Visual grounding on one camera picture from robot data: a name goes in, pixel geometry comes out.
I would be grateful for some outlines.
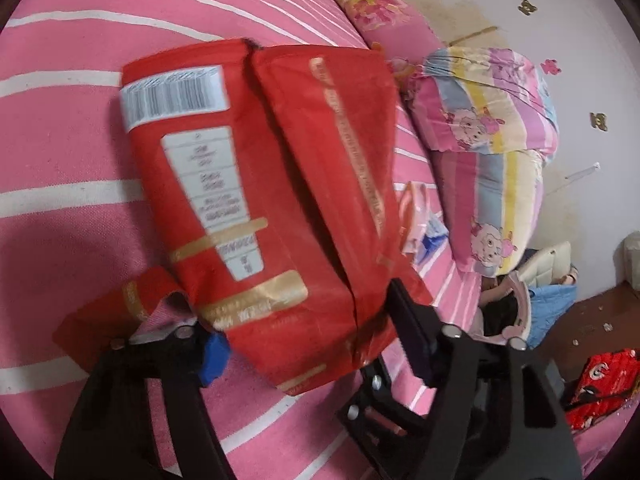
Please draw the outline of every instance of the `wooden floor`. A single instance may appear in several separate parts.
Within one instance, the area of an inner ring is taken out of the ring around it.
[[[605,323],[613,327],[611,332],[606,332]],[[562,378],[569,382],[580,376],[590,356],[623,348],[640,348],[639,293],[626,282],[574,304],[536,352],[544,360],[553,358]]]

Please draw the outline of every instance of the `pink striped bedsheet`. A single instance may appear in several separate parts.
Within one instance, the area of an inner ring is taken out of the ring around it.
[[[85,378],[51,333],[66,314],[164,261],[120,119],[120,68],[238,36],[365,46],[333,0],[23,0],[0,34],[0,409],[49,473]],[[430,164],[398,105],[394,185],[409,180],[430,186],[442,214]],[[478,275],[457,271],[448,244],[418,272],[442,318],[468,328]],[[398,399],[425,413],[433,393],[397,343],[385,356]],[[368,475],[333,416],[355,380],[286,397],[234,356],[204,395],[238,478]],[[160,401],[157,385],[150,398]],[[160,412],[155,422],[162,464],[175,470]]]

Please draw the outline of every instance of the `white label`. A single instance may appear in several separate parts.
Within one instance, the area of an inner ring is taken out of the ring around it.
[[[220,65],[139,79],[120,90],[120,102],[127,131],[151,121],[229,108]]]
[[[162,148],[207,234],[250,220],[231,128],[168,134]],[[220,244],[216,251],[236,282],[264,269],[255,234]]]

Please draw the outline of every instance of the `blue part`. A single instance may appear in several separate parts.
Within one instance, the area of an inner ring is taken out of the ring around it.
[[[531,332],[527,343],[538,346],[549,329],[575,302],[576,285],[547,285],[529,288],[531,298]]]
[[[449,237],[449,230],[440,219],[431,213],[427,224],[426,233],[422,239],[422,248],[419,250],[415,263],[421,265],[442,245]]]
[[[202,368],[198,372],[202,386],[209,386],[225,371],[226,362],[229,361],[231,348],[223,333],[211,334],[204,345]]]

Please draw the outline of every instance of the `cartoon sheep print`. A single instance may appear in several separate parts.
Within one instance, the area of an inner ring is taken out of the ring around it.
[[[504,258],[518,250],[511,242],[512,237],[512,232],[503,238],[502,229],[474,222],[471,229],[471,255],[485,267],[500,267]]]
[[[458,145],[465,150],[476,150],[490,144],[492,135],[500,131],[500,125],[504,124],[502,119],[491,117],[487,107],[482,109],[482,114],[478,114],[475,108],[443,111],[443,114],[451,125]]]

